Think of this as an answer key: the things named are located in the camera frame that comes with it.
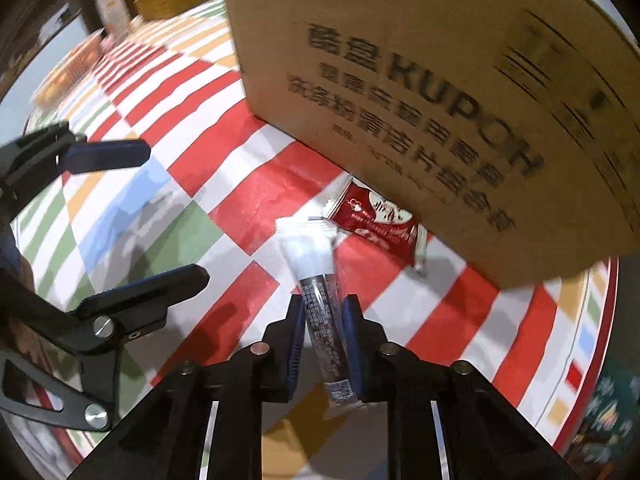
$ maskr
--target plastic packet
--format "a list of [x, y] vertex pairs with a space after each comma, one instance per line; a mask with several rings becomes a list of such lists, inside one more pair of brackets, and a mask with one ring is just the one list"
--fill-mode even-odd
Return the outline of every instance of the plastic packet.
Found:
[[427, 229], [353, 176], [329, 200], [322, 216], [394, 254], [418, 273], [426, 272]]
[[334, 242], [338, 228], [320, 218], [278, 218], [276, 234], [302, 295], [306, 325], [319, 359], [330, 412], [360, 406], [349, 379], [349, 364], [337, 293]]

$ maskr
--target round table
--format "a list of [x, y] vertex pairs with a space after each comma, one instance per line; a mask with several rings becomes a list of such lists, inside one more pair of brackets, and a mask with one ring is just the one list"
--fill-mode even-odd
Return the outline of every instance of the round table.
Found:
[[[21, 213], [15, 231], [37, 293], [69, 310], [85, 296], [185, 264], [210, 273], [203, 292], [169, 310], [164, 329], [126, 346], [124, 414], [176, 363], [226, 360], [284, 316], [295, 284], [274, 220], [318, 214], [345, 174], [250, 113], [223, 0], [143, 24], [56, 110], [36, 111], [28, 129], [57, 120], [90, 141], [145, 139], [152, 156], [141, 168], [64, 174]], [[424, 280], [356, 235], [343, 235], [335, 254], [342, 293], [358, 294], [390, 340], [425, 360], [472, 362], [563, 449], [602, 365], [616, 260], [570, 280], [497, 290], [436, 237]], [[40, 365], [78, 386], [68, 356], [43, 348]], [[330, 420], [325, 410], [308, 351], [293, 402], [264, 409], [265, 478], [385, 477], [386, 407]], [[62, 475], [103, 437], [53, 431]]]

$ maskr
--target white stripe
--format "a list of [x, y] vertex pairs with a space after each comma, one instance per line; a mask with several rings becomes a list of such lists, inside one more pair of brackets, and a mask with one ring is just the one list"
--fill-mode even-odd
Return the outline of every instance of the white stripe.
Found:
[[45, 191], [46, 194], [42, 199], [42, 202], [40, 202], [38, 210], [33, 215], [33, 217], [31, 217], [31, 221], [29, 222], [29, 225], [27, 225], [26, 229], [20, 233], [20, 247], [18, 248], [21, 251], [25, 250], [25, 248], [28, 247], [29, 243], [33, 239], [33, 235], [36, 234], [36, 230], [38, 229], [40, 222], [42, 222], [43, 216], [47, 212], [47, 209], [49, 209], [51, 202], [53, 202], [53, 199], [56, 197], [61, 187], [62, 181], [57, 178], [51, 184], [49, 189]]
[[140, 48], [144, 47], [145, 44], [143, 43], [133, 43], [131, 41], [125, 40], [121, 45], [105, 54], [105, 59], [109, 61], [119, 62], [130, 56], [132, 52], [137, 52], [140, 50]]
[[174, 56], [174, 55], [175, 53], [173, 52], [163, 52], [162, 54], [160, 54], [160, 56], [156, 57], [153, 61], [143, 66], [140, 70], [136, 70], [133, 74], [131, 74], [131, 76], [127, 80], [123, 81], [120, 84], [120, 86], [118, 86], [116, 89], [109, 92], [109, 97], [111, 99], [115, 99], [118, 95], [120, 95], [124, 90], [129, 88], [130, 85], [135, 83], [147, 72], [154, 69], [159, 64], [164, 63], [167, 59], [169, 59], [171, 56]]
[[98, 80], [103, 88], [110, 85], [119, 75], [128, 70], [133, 64], [149, 57], [157, 47], [153, 45], [144, 45], [142, 48], [130, 52], [126, 57], [119, 59], [113, 63], [111, 68], [104, 72]]
[[103, 111], [101, 111], [100, 114], [84, 129], [84, 134], [87, 136], [87, 138], [91, 139], [96, 130], [100, 128], [104, 121], [111, 117], [115, 111], [116, 108], [114, 108], [111, 104], [107, 106]]
[[193, 199], [204, 211], [212, 211], [253, 171], [292, 142], [292, 137], [266, 124], [229, 154]]
[[[166, 46], [167, 48], [171, 48], [172, 45], [181, 43], [183, 41], [187, 41], [190, 38], [193, 38], [194, 36], [204, 32], [205, 30], [209, 30], [210, 28], [212, 28], [210, 20], [203, 20], [203, 22], [199, 23], [196, 27], [185, 30], [182, 33], [180, 33], [178, 36], [172, 36], [169, 40], [166, 40], [164, 42], [164, 46]], [[214, 38], [215, 37], [214, 34], [215, 32], [212, 33], [210, 37]]]
[[58, 116], [64, 117], [69, 109], [73, 107], [78, 98], [83, 95], [88, 88], [90, 88], [94, 84], [91, 76], [83, 78], [83, 80], [72, 90], [71, 94], [66, 98], [66, 100], [58, 105]]
[[178, 16], [174, 18], [171, 23], [167, 23], [164, 27], [155, 30], [153, 34], [147, 36], [146, 40], [143, 41], [144, 43], [153, 43], [157, 41], [158, 38], [162, 38], [164, 35], [166, 35], [167, 31], [175, 27], [176, 25], [178, 25], [177, 30], [184, 30], [185, 28], [189, 27], [189, 25], [191, 25], [190, 21], [191, 20], [185, 20], [184, 18]]
[[[319, 216], [326, 202], [335, 196], [336, 192], [344, 185], [344, 179], [347, 173], [341, 173], [331, 183], [329, 183], [320, 193], [303, 205], [294, 216], [308, 218], [309, 216]], [[291, 275], [291, 271], [287, 266], [287, 262], [282, 256], [280, 243], [277, 237], [272, 236], [263, 243], [253, 254], [254, 260], [273, 276], [277, 282], [286, 284], [291, 291], [296, 285]]]
[[202, 22], [206, 23], [206, 20], [202, 20], [201, 18], [193, 18], [193, 20], [196, 21], [185, 21], [182, 27], [179, 27], [177, 30], [173, 30], [172, 32], [169, 32], [169, 29], [162, 30], [158, 34], [154, 34], [151, 38], [148, 38], [145, 43], [164, 45], [164, 42], [167, 40], [167, 38], [174, 38], [179, 34], [185, 34], [189, 30], [191, 30], [191, 28], [196, 28], [202, 25]]
[[[207, 23], [207, 25], [209, 25], [209, 28], [215, 28], [215, 25], [212, 27], [210, 23]], [[195, 50], [198, 50], [200, 47], [205, 46], [207, 43], [209, 43], [209, 41], [213, 41], [216, 38], [219, 38], [220, 36], [222, 36], [223, 34], [228, 33], [229, 30], [230, 30], [229, 27], [223, 27], [223, 28], [220, 28], [220, 30], [214, 30], [211, 34], [207, 35], [201, 40], [196, 41], [196, 43], [192, 44], [191, 46], [188, 46], [187, 49], [185, 49], [185, 52], [194, 52]]]
[[542, 414], [553, 384], [561, 383], [567, 365], [560, 356], [568, 356], [575, 335], [575, 325], [561, 308], [556, 309], [556, 318], [546, 342], [538, 370], [533, 375], [527, 391], [518, 405], [518, 411], [533, 425]]
[[225, 41], [225, 43], [217, 46], [216, 48], [214, 48], [210, 52], [207, 52], [200, 59], [204, 59], [204, 60], [209, 61], [211, 63], [215, 63], [221, 57], [230, 56], [231, 54], [234, 54], [235, 52], [236, 52], [236, 48], [234, 46], [234, 42], [233, 42], [233, 40], [229, 40], [229, 41]]
[[147, 35], [148, 33], [153, 33], [153, 31], [163, 28], [167, 23], [171, 22], [172, 20], [158, 20], [156, 22], [143, 23], [143, 25], [136, 32], [134, 32], [127, 38], [127, 41], [140, 43], [140, 36], [142, 36], [143, 34]]
[[182, 56], [169, 63], [169, 65], [162, 67], [131, 94], [125, 97], [118, 105], [118, 110], [123, 116], [126, 116], [133, 108], [138, 106], [145, 97], [151, 95], [166, 79], [169, 79], [172, 75], [177, 74], [180, 70], [185, 69], [195, 61], [193, 58]]
[[109, 77], [104, 78], [101, 81], [101, 85], [106, 88], [117, 81], [122, 77], [123, 74], [127, 73], [129, 70], [132, 70], [134, 65], [138, 65], [140, 63], [145, 62], [149, 57], [158, 52], [158, 47], [149, 45], [143, 52], [139, 52], [136, 54], [135, 59], [131, 59], [127, 63], [123, 63], [120, 65], [119, 70], [114, 71]]
[[130, 48], [132, 43], [134, 44], [134, 42], [131, 41], [131, 36], [128, 36], [124, 39], [124, 41], [115, 45], [110, 51], [106, 53], [106, 59], [108, 59], [109, 56], [119, 56], [124, 50]]
[[102, 140], [122, 140], [131, 133], [131, 126], [126, 120], [121, 119], [115, 123], [107, 133], [104, 134]]
[[84, 201], [71, 226], [76, 240], [80, 243], [91, 230], [111, 201], [129, 183], [140, 168], [107, 171], [94, 190]]
[[36, 290], [38, 290], [42, 279], [45, 277], [47, 273], [47, 267], [49, 266], [49, 263], [51, 261], [51, 257], [53, 256], [60, 238], [62, 238], [62, 235], [65, 233], [65, 230], [68, 226], [69, 216], [66, 212], [65, 206], [53, 221], [53, 224], [51, 224], [51, 227], [47, 231], [47, 234], [42, 241], [42, 245], [38, 249], [38, 253], [33, 259], [33, 263], [31, 264]]
[[147, 381], [191, 333], [202, 317], [219, 300], [236, 278], [251, 263], [251, 258], [228, 236], [223, 235], [204, 254], [198, 264], [209, 272], [206, 288], [194, 298], [169, 309], [166, 326], [127, 345], [127, 351], [144, 370]]
[[156, 106], [149, 110], [143, 118], [141, 118], [136, 124], [133, 124], [133, 128], [139, 135], [142, 135], [169, 110], [177, 107], [177, 105], [181, 104], [195, 91], [206, 86], [212, 81], [215, 81], [226, 72], [229, 72], [229, 69], [223, 66], [210, 66], [206, 70], [203, 70], [198, 75], [179, 85], [171, 95], [162, 99]]
[[89, 178], [88, 173], [81, 173], [77, 175], [71, 175], [69, 180], [66, 181], [65, 187], [62, 188], [62, 193], [65, 195], [65, 202], [69, 202], [73, 195], [78, 192], [78, 189], [82, 186], [84, 181]]
[[87, 117], [93, 115], [94, 110], [97, 110], [104, 102], [104, 100], [104, 95], [102, 94], [100, 89], [95, 86], [87, 94], [87, 99], [86, 101], [84, 101], [84, 104], [76, 108], [72, 116], [68, 116], [71, 110], [69, 110], [69, 112], [65, 114], [66, 119], [69, 121], [69, 127], [71, 127], [71, 129], [79, 128], [82, 125], [82, 122], [86, 120]]
[[[588, 315], [586, 302], [585, 302], [585, 305], [583, 306], [583, 309], [584, 311], [582, 313], [582, 316], [580, 316], [580, 323], [578, 325], [578, 329], [576, 330], [576, 333], [578, 334], [578, 337], [579, 337], [580, 332], [582, 330], [586, 330], [588, 333], [593, 335], [594, 341], [597, 341], [600, 327], [593, 321], [593, 319], [591, 319], [591, 316]], [[573, 358], [573, 361], [575, 361], [578, 368], [580, 368], [582, 373], [586, 373], [586, 371], [589, 369], [589, 366], [591, 365], [591, 361], [593, 359], [593, 351], [587, 354], [584, 352], [582, 348], [580, 348], [579, 345], [577, 344], [575, 345], [574, 351], [572, 353], [572, 358]]]
[[165, 168], [171, 166], [200, 134], [218, 122], [233, 105], [244, 98], [242, 82], [236, 81], [204, 101], [194, 113], [181, 120], [153, 148]]
[[292, 285], [294, 285], [293, 279], [290, 278], [286, 283], [281, 283], [278, 286], [240, 336], [236, 348], [243, 348], [256, 341], [261, 341], [264, 329], [267, 328], [269, 323], [284, 319], [289, 307]]
[[117, 68], [118, 64], [126, 59], [127, 56], [135, 54], [144, 48], [146, 48], [146, 45], [140, 43], [127, 43], [127, 46], [118, 52], [114, 50], [108, 52], [104, 58], [102, 58], [102, 64], [94, 69], [94, 77], [98, 81], [101, 81], [108, 76], [112, 70]]
[[191, 197], [175, 180], [167, 182], [91, 271], [89, 279], [95, 290], [113, 288], [126, 278], [135, 259], [146, 253], [190, 202]]
[[69, 310], [77, 305], [69, 305], [80, 280], [84, 276], [84, 262], [77, 247], [71, 251], [53, 280], [46, 300], [61, 310]]
[[193, 7], [193, 9], [189, 9], [187, 10], [183, 15], [184, 16], [193, 16], [195, 14], [199, 14], [201, 12], [207, 12], [209, 9], [213, 8], [213, 7], [218, 7], [220, 5], [223, 5], [223, 0], [209, 0], [208, 2], [204, 2], [203, 4], [199, 4], [196, 7]]
[[[596, 274], [605, 283], [603, 292], [600, 292], [600, 289], [596, 285], [594, 278]], [[589, 285], [591, 296], [593, 297], [596, 304], [600, 307], [600, 320], [602, 320], [602, 311], [604, 309], [605, 300], [607, 299], [607, 288], [609, 287], [609, 277], [606, 275], [606, 273], [599, 271], [597, 266], [594, 266], [591, 268], [591, 272], [589, 273]]]
[[465, 261], [437, 238], [427, 244], [426, 276], [405, 268], [380, 294], [365, 317], [385, 329], [389, 341], [406, 345], [456, 283]]
[[500, 291], [489, 315], [460, 358], [469, 361], [482, 375], [492, 381], [516, 339], [518, 328], [532, 297], [532, 286]]
[[[549, 412], [556, 403], [556, 399], [560, 399], [564, 403], [564, 405], [569, 408], [559, 426], [548, 418]], [[556, 438], [558, 438], [558, 434], [560, 433], [562, 426], [564, 426], [565, 421], [569, 417], [576, 399], [576, 393], [568, 386], [568, 384], [563, 382], [558, 386], [558, 390], [556, 391], [556, 396], [554, 397], [553, 402], [549, 403], [549, 406], [545, 410], [542, 419], [536, 426], [536, 429], [543, 437], [545, 437], [545, 440], [550, 444], [553, 444], [556, 441]]]
[[127, 42], [127, 43], [123, 43], [118, 48], [115, 48], [114, 50], [111, 50], [110, 52], [105, 53], [102, 59], [98, 61], [98, 63], [94, 66], [94, 69], [92, 71], [94, 73], [94, 77], [96, 79], [100, 78], [105, 71], [107, 71], [111, 66], [114, 65], [114, 63], [118, 60], [121, 54], [126, 54], [127, 52], [130, 52], [137, 46], [140, 46], [140, 45], [137, 43]]
[[556, 304], [560, 301], [560, 290], [562, 289], [562, 280], [560, 278], [556, 278], [554, 280], [548, 280], [548, 282], [544, 282], [545, 290], [551, 296]]

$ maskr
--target red wrapper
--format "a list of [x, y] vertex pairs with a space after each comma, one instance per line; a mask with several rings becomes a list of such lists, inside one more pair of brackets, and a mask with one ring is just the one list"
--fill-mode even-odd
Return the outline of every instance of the red wrapper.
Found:
[[424, 271], [427, 230], [406, 209], [389, 202], [349, 177], [324, 209], [325, 218]]

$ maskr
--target red stripe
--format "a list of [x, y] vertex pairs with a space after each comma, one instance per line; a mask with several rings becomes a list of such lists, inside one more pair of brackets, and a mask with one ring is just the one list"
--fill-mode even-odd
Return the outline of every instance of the red stripe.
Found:
[[113, 81], [113, 79], [116, 77], [116, 74], [119, 70], [128, 69], [129, 67], [139, 63], [141, 60], [144, 61], [145, 56], [148, 56], [151, 51], [152, 49], [146, 46], [145, 48], [140, 48], [135, 52], [127, 54], [123, 59], [116, 61], [116, 63], [113, 67], [111, 67], [108, 73], [102, 74], [98, 78], [101, 86], [106, 87], [107, 85], [109, 85], [111, 81]]
[[517, 406], [535, 375], [556, 320], [558, 305], [543, 285], [536, 286], [516, 339], [500, 364], [494, 386]]
[[204, 72], [207, 68], [211, 67], [211, 63], [197, 59], [189, 66], [183, 68], [177, 74], [172, 75], [170, 78], [162, 81], [160, 86], [156, 88], [151, 94], [142, 99], [139, 104], [133, 108], [127, 115], [127, 122], [132, 126], [136, 124], [140, 119], [147, 115], [162, 99], [165, 99], [171, 95], [178, 86], [187, 82], [189, 79], [197, 76], [199, 73]]
[[[236, 186], [209, 217], [253, 254], [273, 235], [276, 218], [293, 215], [340, 172], [324, 156], [292, 142]], [[238, 215], [246, 221], [238, 221]]]
[[114, 97], [112, 99], [112, 102], [114, 105], [119, 105], [121, 102], [124, 101], [124, 99], [126, 99], [136, 88], [138, 88], [140, 85], [142, 85], [142, 83], [144, 83], [147, 79], [149, 79], [153, 74], [155, 74], [156, 72], [162, 70], [165, 66], [171, 64], [172, 62], [174, 62], [176, 59], [178, 59], [180, 57], [180, 54], [174, 54], [173, 56], [171, 56], [170, 58], [164, 60], [162, 63], [160, 63], [159, 65], [153, 67], [151, 70], [149, 70], [148, 72], [145, 72], [142, 76], [140, 76], [139, 79], [137, 79], [136, 81], [134, 81], [133, 83], [131, 83], [129, 86], [127, 86], [122, 92], [120, 92], [118, 95], [116, 95], [116, 97]]
[[357, 294], [367, 310], [402, 271], [398, 260], [358, 235], [350, 235], [334, 253], [340, 296]]
[[580, 382], [582, 381], [582, 372], [580, 368], [578, 368], [577, 364], [574, 361], [571, 361], [569, 365], [569, 370], [566, 373], [566, 377], [564, 378], [564, 382], [567, 383], [574, 392], [577, 392], [580, 389]]
[[121, 55], [119, 55], [119, 53], [117, 54], [114, 51], [108, 52], [107, 54], [105, 54], [105, 56], [101, 60], [102, 65], [95, 67], [95, 69], [94, 69], [95, 78], [96, 79], [105, 78], [113, 70], [117, 69], [118, 64], [120, 62], [122, 62], [122, 60], [127, 59], [127, 56], [135, 55], [135, 53], [140, 51], [143, 47], [144, 47], [144, 45], [141, 45], [141, 44], [140, 45], [135, 45], [131, 49], [127, 50], [127, 52], [125, 53], [124, 56], [121, 56]]
[[[235, 83], [239, 79], [240, 73], [235, 70], [231, 70], [224, 73], [219, 78], [214, 79], [212, 82], [204, 85], [202, 88], [197, 89], [183, 102], [177, 105], [177, 107], [172, 108], [163, 114], [141, 135], [141, 138], [145, 139], [150, 146], [155, 146], [158, 141], [162, 139], [176, 124], [188, 115], [193, 114], [204, 101], [225, 89], [231, 85], [231, 83]], [[147, 98], [149, 99], [149, 109], [153, 108], [163, 99], [163, 96], [157, 94], [158, 90], [154, 91]]]
[[420, 359], [449, 366], [489, 315], [498, 288], [466, 267], [406, 347]]
[[91, 142], [99, 142], [100, 140], [102, 140], [107, 132], [111, 130], [115, 123], [117, 123], [121, 118], [122, 116], [120, 115], [120, 113], [118, 111], [115, 111], [113, 114], [107, 117], [100, 126], [98, 126], [94, 133], [91, 134], [91, 137], [89, 137], [89, 140]]
[[[53, 405], [51, 403], [51, 399], [49, 399], [49, 396], [47, 395], [47, 392], [37, 383], [33, 383], [33, 389], [36, 392], [42, 407], [47, 408], [48, 410], [53, 410]], [[57, 426], [51, 426], [50, 429], [51, 433], [54, 434], [58, 443], [65, 451], [67, 458], [75, 465], [81, 463], [82, 455], [71, 441], [71, 437], [69, 437], [66, 430], [64, 428], [58, 428]]]
[[200, 134], [169, 167], [169, 174], [193, 197], [229, 154], [265, 124], [249, 111], [243, 99]]
[[151, 63], [156, 57], [158, 57], [158, 56], [160, 56], [161, 54], [164, 54], [164, 53], [165, 53], [165, 49], [164, 48], [157, 48], [149, 56], [145, 57], [144, 59], [141, 59], [139, 62], [135, 63], [134, 65], [132, 65], [130, 67], [128, 67], [117, 78], [115, 78], [113, 81], [108, 83], [108, 85], [104, 86], [104, 91], [107, 92], [107, 93], [114, 91], [118, 86], [120, 86], [124, 81], [126, 81], [129, 77], [131, 77], [135, 72], [138, 72], [139, 70], [142, 70], [142, 68], [144, 68], [149, 63]]
[[604, 309], [602, 311], [602, 322], [600, 323], [600, 332], [598, 332], [598, 340], [596, 342], [596, 349], [593, 352], [593, 359], [589, 369], [582, 381], [582, 388], [578, 393], [578, 398], [575, 400], [574, 407], [571, 413], [567, 417], [562, 430], [556, 438], [554, 443], [554, 449], [557, 452], [563, 452], [569, 445], [569, 442], [574, 437], [575, 431], [578, 428], [578, 424], [584, 417], [584, 410], [587, 407], [587, 402], [591, 399], [591, 394], [596, 385], [596, 380], [600, 374], [600, 368], [602, 361], [604, 360], [605, 350], [607, 349], [607, 343], [609, 342], [609, 335], [611, 333], [611, 325], [613, 323], [613, 313], [616, 309], [616, 293], [618, 289], [618, 259], [612, 258], [608, 261], [609, 267], [609, 287], [607, 289], [607, 297], [604, 301]]
[[278, 285], [258, 263], [251, 262], [164, 363], [151, 384], [156, 386], [176, 364], [184, 360], [210, 365], [228, 359]]

